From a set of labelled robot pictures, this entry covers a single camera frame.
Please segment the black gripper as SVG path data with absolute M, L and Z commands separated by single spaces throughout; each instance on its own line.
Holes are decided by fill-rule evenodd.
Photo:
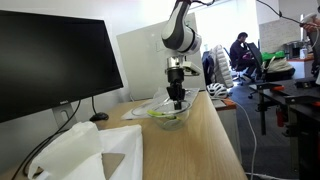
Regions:
M 168 94 L 174 101 L 174 109 L 182 109 L 182 100 L 185 96 L 185 89 L 182 87 L 184 81 L 184 72 L 181 68 L 169 69 L 167 71 L 169 86 L 167 87 Z

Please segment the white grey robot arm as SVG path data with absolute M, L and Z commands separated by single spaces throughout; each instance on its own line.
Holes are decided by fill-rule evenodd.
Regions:
M 201 36 L 185 24 L 192 0 L 176 0 L 173 11 L 161 33 L 164 46 L 170 50 L 166 74 L 169 82 L 167 92 L 174 102 L 174 109 L 181 110 L 185 98 L 183 59 L 199 51 Z

